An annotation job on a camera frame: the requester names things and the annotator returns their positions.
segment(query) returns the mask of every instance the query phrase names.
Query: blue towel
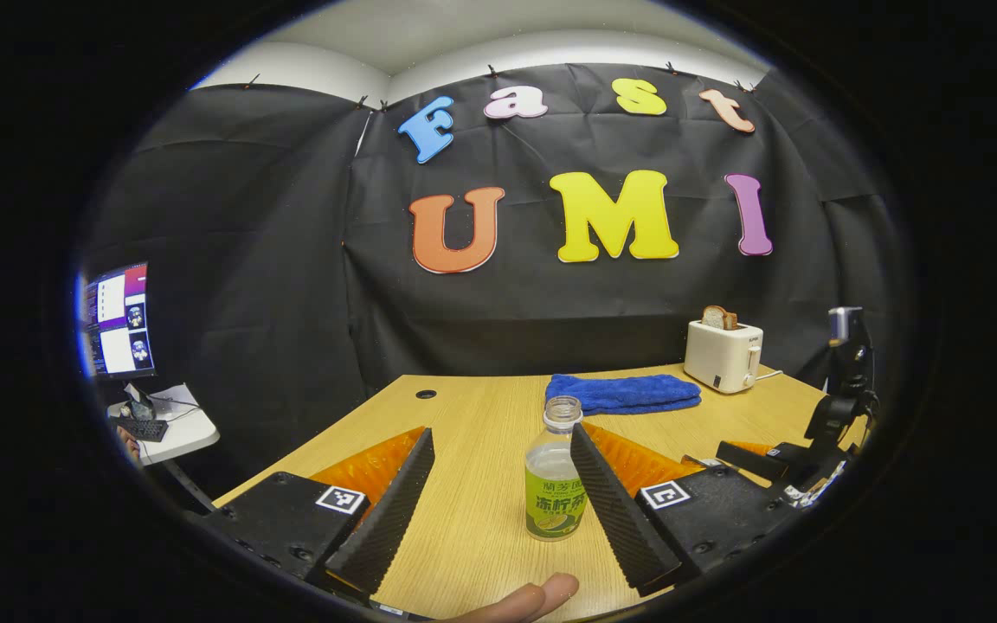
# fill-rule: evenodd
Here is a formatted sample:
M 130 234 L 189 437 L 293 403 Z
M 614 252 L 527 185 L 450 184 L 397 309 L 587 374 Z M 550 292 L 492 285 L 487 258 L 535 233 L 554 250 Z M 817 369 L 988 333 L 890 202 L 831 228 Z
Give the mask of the blue towel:
M 698 405 L 699 386 L 672 375 L 620 379 L 582 379 L 553 375 L 545 400 L 573 395 L 582 404 L 582 414 L 651 414 Z

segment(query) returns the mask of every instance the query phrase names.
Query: bread slice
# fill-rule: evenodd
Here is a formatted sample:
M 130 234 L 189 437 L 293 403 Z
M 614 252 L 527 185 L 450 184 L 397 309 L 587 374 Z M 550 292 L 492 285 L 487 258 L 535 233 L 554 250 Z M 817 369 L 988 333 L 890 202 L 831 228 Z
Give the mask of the bread slice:
M 719 330 L 733 331 L 736 329 L 736 314 L 717 305 L 708 305 L 703 309 L 703 324 Z

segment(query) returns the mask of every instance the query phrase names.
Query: white desk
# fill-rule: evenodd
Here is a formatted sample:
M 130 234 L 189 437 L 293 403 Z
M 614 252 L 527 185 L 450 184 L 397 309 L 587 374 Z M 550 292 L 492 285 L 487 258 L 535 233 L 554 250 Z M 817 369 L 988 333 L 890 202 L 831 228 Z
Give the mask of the white desk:
M 193 453 L 217 442 L 222 436 L 214 427 L 214 422 L 207 417 L 201 407 L 181 405 L 179 402 L 166 402 L 164 399 L 190 402 L 198 405 L 198 401 L 190 394 L 186 385 L 177 385 L 151 395 L 156 409 L 156 419 L 168 421 L 167 433 L 163 441 L 142 441 L 138 439 L 141 448 L 141 465 L 159 464 L 169 459 Z M 116 403 L 106 408 L 107 417 L 118 417 L 119 410 L 125 402 Z

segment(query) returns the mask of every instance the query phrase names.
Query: keyboard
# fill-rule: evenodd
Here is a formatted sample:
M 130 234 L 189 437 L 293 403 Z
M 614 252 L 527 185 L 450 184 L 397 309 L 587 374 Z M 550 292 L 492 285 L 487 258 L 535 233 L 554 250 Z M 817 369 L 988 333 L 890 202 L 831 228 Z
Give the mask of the keyboard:
M 167 433 L 166 421 L 135 421 L 133 418 L 110 418 L 114 430 L 122 427 L 141 441 L 161 441 Z

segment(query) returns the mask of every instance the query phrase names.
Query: ceiling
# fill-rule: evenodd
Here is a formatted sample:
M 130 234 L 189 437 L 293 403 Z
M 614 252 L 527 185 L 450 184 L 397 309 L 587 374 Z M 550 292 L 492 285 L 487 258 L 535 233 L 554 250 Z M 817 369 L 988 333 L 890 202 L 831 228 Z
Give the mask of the ceiling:
M 703 24 L 649 0 L 343 0 L 261 40 L 327 48 L 396 75 L 486 41 L 569 29 L 661 36 L 763 67 Z

